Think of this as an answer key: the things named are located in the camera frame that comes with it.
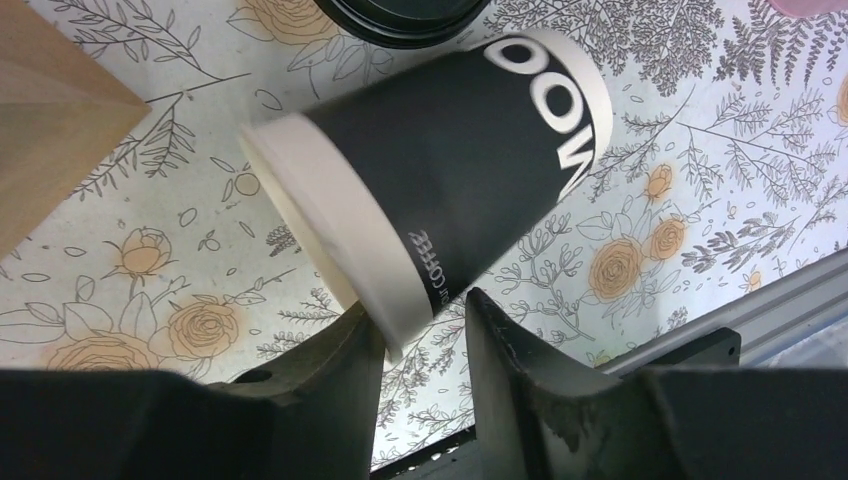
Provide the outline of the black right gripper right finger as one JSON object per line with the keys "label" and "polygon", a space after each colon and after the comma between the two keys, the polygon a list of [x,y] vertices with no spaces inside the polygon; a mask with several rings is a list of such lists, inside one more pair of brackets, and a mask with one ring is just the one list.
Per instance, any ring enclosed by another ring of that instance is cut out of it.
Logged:
{"label": "black right gripper right finger", "polygon": [[843,479],[843,369],[648,367],[563,354],[485,292],[465,302],[486,479]]}

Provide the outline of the brown paper bag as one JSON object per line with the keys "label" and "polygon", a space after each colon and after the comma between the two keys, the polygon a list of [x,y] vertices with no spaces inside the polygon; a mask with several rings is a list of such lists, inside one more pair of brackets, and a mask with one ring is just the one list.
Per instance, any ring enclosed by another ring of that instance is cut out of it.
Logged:
{"label": "brown paper bag", "polygon": [[2,2],[2,255],[37,228],[149,110],[25,2]]}

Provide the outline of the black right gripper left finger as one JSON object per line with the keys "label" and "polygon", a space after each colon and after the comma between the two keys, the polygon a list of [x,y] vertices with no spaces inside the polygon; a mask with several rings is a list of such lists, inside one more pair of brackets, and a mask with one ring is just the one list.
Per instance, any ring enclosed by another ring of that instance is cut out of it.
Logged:
{"label": "black right gripper left finger", "polygon": [[365,479],[385,344],[360,305],[230,383],[1,374],[5,479]]}

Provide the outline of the black paper coffee cup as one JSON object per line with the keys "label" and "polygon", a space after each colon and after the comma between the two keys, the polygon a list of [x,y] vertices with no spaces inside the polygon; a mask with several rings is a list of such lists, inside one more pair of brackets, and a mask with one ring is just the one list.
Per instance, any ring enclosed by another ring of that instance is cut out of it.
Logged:
{"label": "black paper coffee cup", "polygon": [[397,362],[588,176],[612,127],[591,56],[531,29],[247,126],[240,143],[335,299],[363,306]]}

